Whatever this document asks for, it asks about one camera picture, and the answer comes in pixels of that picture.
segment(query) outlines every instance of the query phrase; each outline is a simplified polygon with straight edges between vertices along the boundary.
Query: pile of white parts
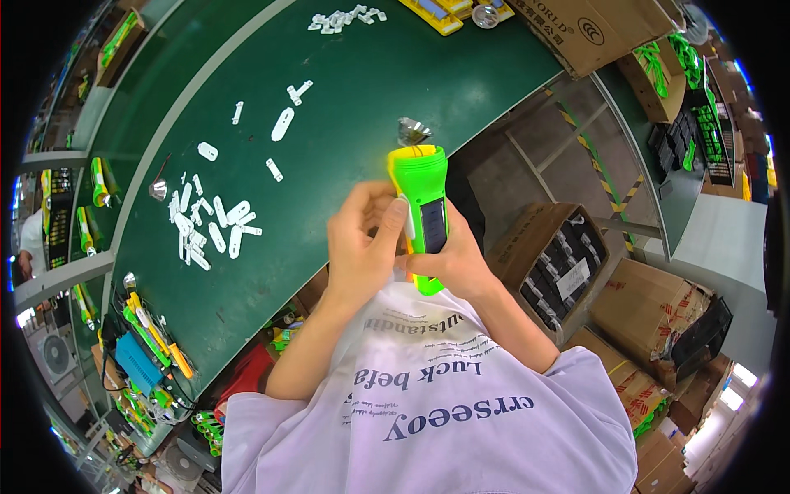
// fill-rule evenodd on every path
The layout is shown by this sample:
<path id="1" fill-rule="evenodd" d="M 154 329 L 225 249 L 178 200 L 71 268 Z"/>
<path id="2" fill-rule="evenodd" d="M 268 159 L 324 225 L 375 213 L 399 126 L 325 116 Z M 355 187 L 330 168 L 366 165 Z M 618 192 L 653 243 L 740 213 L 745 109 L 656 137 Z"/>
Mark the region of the pile of white parts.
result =
<path id="1" fill-rule="evenodd" d="M 313 22 L 307 26 L 307 31 L 321 30 L 321 34 L 339 34 L 343 32 L 343 26 L 348 26 L 354 21 L 359 19 L 365 24 L 373 24 L 373 16 L 377 16 L 378 20 L 383 22 L 387 20 L 387 14 L 375 7 L 368 10 L 367 6 L 356 4 L 354 10 L 351 12 L 341 12 L 335 10 L 329 16 L 317 13 L 313 16 Z"/>
<path id="2" fill-rule="evenodd" d="M 197 201 L 190 206 L 190 199 L 192 196 L 192 183 L 194 183 L 194 191 L 197 194 Z M 222 205 L 220 196 L 214 196 L 212 201 L 213 207 L 203 197 L 203 186 L 200 183 L 198 174 L 192 177 L 192 182 L 186 181 L 186 172 L 181 177 L 181 184 L 184 186 L 181 195 L 176 190 L 173 192 L 172 199 L 168 208 L 170 210 L 170 222 L 175 224 L 179 229 L 179 258 L 182 259 L 187 265 L 192 261 L 195 264 L 208 271 L 211 265 L 205 259 L 203 247 L 208 242 L 208 239 L 202 235 L 196 228 L 203 225 L 201 218 L 201 209 L 209 216 L 216 213 L 216 220 L 209 222 L 209 236 L 214 242 L 216 251 L 224 254 L 226 248 L 231 259 L 239 257 L 239 251 L 242 246 L 242 234 L 247 233 L 250 235 L 260 236 L 263 231 L 260 228 L 247 226 L 247 223 L 255 219 L 255 212 L 250 211 L 250 203 L 248 201 L 241 201 L 233 207 L 230 211 L 225 213 L 225 208 Z M 222 229 L 231 227 L 231 238 L 228 245 L 225 244 L 225 238 L 222 234 Z"/>

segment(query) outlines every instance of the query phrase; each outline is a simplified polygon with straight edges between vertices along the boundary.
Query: ccc logo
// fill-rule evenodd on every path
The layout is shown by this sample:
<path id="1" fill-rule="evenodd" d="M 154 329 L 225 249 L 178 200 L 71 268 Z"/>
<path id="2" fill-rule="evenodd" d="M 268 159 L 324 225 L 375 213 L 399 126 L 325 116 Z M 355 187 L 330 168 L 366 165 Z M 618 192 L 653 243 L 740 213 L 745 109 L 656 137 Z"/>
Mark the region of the ccc logo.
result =
<path id="1" fill-rule="evenodd" d="M 604 44 L 604 34 L 600 31 L 598 25 L 587 17 L 580 17 L 579 22 L 577 23 L 579 26 L 579 31 L 581 34 L 592 44 L 600 46 Z"/>

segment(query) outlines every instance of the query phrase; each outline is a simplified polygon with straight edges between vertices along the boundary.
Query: concrete floor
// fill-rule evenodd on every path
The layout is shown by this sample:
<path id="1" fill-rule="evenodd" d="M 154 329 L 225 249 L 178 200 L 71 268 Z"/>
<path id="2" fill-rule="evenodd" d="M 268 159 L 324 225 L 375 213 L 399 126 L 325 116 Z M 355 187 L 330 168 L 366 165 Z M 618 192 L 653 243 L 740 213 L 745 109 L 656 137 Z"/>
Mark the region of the concrete floor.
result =
<path id="1" fill-rule="evenodd" d="M 561 101 L 578 125 L 604 102 L 588 78 L 571 81 L 563 74 L 552 82 L 551 88 L 562 94 Z M 483 239 L 486 252 L 505 234 L 525 206 L 533 202 L 549 202 L 537 178 L 503 132 L 509 130 L 529 159 L 538 166 L 574 132 L 554 104 L 542 106 L 547 99 L 543 91 L 533 94 L 513 108 L 510 115 L 489 126 L 450 158 L 450 166 L 462 167 L 467 175 L 486 217 Z M 587 128 L 586 134 L 598 151 L 600 163 L 608 171 L 612 188 L 622 200 L 636 182 L 639 171 L 611 110 L 604 110 Z M 593 217 L 608 218 L 612 215 L 609 198 L 588 151 L 578 141 L 572 141 L 542 176 L 558 202 L 580 203 Z M 657 225 L 653 206 L 643 187 L 639 187 L 629 201 L 625 213 L 629 221 Z M 621 232 L 607 231 L 604 239 L 609 261 L 596 280 L 592 294 L 582 301 L 582 307 L 563 325 L 566 340 L 581 325 L 589 324 L 589 305 L 619 260 L 628 255 Z"/>

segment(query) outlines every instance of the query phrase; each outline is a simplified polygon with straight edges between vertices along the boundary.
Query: blue power supply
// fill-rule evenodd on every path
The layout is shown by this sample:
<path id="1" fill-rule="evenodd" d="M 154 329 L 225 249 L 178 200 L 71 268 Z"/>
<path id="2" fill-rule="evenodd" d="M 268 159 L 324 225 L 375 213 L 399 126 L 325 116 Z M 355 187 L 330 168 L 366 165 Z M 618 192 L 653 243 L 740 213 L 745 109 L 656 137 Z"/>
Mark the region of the blue power supply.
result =
<path id="1" fill-rule="evenodd" d="M 131 333 L 124 334 L 115 347 L 115 361 L 123 368 L 145 396 L 159 384 L 163 376 L 145 354 Z"/>

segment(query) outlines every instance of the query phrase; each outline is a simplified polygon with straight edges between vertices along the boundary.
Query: person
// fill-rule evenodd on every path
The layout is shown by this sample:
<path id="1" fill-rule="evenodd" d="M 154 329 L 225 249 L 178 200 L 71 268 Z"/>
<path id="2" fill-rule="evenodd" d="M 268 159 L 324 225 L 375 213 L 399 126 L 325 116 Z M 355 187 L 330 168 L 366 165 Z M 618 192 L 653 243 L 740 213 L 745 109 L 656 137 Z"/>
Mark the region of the person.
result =
<path id="1" fill-rule="evenodd" d="M 41 276 L 47 270 L 47 260 L 44 258 L 43 209 L 39 209 L 24 220 L 19 249 L 17 259 L 25 281 Z"/>
<path id="2" fill-rule="evenodd" d="M 135 477 L 126 492 L 127 494 L 173 494 L 173 488 L 145 472 Z"/>
<path id="3" fill-rule="evenodd" d="M 394 195 L 358 183 L 327 222 L 318 306 L 265 394 L 228 401 L 223 492 L 630 492 L 634 437 L 600 359 L 557 350 L 449 201 L 441 252 L 396 256 Z"/>

